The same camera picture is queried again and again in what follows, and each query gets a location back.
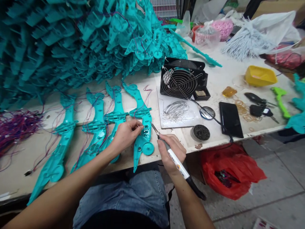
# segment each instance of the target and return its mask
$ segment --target black phone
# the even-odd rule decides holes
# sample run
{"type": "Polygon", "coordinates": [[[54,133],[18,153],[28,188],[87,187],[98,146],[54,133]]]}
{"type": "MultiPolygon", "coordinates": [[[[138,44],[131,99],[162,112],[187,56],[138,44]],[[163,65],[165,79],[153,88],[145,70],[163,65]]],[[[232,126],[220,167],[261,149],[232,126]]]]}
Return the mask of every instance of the black phone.
{"type": "Polygon", "coordinates": [[[222,133],[233,137],[244,138],[237,106],[233,103],[219,102],[219,109],[222,133]]]}

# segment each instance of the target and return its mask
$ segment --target yellow plastic container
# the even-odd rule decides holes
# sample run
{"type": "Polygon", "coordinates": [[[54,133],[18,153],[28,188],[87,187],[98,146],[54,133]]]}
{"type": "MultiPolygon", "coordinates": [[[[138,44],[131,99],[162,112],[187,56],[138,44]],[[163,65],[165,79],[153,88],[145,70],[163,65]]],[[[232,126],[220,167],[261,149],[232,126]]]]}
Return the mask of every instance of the yellow plastic container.
{"type": "Polygon", "coordinates": [[[248,84],[263,87],[277,83],[277,77],[271,69],[250,65],[246,71],[245,80],[248,84]]]}

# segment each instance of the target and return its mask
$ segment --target metal fan grille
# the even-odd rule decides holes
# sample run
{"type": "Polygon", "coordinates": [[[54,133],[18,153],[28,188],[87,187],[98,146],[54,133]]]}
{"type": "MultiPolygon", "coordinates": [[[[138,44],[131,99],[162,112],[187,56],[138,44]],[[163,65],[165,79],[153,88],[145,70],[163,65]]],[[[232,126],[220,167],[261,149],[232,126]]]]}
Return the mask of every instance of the metal fan grille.
{"type": "Polygon", "coordinates": [[[190,69],[173,68],[165,72],[163,75],[163,83],[161,83],[163,92],[173,97],[185,97],[192,94],[197,87],[197,78],[202,76],[200,73],[196,76],[190,69]]]}

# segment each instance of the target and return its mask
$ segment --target car key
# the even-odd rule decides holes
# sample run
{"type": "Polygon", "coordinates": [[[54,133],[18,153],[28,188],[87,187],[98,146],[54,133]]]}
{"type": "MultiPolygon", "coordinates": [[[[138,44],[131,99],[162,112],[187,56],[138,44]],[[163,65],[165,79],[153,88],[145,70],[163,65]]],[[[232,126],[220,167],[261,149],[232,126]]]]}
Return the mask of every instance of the car key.
{"type": "Polygon", "coordinates": [[[266,106],[257,106],[257,105],[251,105],[250,106],[250,115],[253,115],[255,117],[261,117],[261,115],[264,112],[264,109],[266,106]]]}
{"type": "Polygon", "coordinates": [[[256,104],[258,104],[258,105],[260,105],[260,106],[265,106],[266,103],[268,103],[268,104],[270,104],[270,105],[276,107],[275,104],[268,102],[266,99],[261,99],[261,98],[258,97],[256,94],[253,94],[253,93],[251,93],[251,92],[246,92],[246,93],[244,93],[244,95],[245,95],[251,102],[254,102],[254,103],[256,103],[256,104]]]}
{"type": "Polygon", "coordinates": [[[269,108],[264,109],[263,115],[272,118],[273,121],[275,121],[277,124],[279,124],[279,122],[275,119],[275,117],[273,117],[273,113],[271,112],[271,110],[269,108]]]}

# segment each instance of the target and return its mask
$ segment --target white board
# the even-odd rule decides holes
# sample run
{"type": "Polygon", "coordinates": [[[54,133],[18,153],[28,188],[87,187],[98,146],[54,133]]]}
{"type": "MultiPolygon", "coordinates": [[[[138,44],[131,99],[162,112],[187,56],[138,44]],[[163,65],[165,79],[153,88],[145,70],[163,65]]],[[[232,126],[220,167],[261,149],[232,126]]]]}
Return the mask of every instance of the white board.
{"type": "Polygon", "coordinates": [[[161,95],[160,87],[157,87],[157,94],[162,129],[190,127],[202,122],[199,107],[194,102],[161,95]]]}

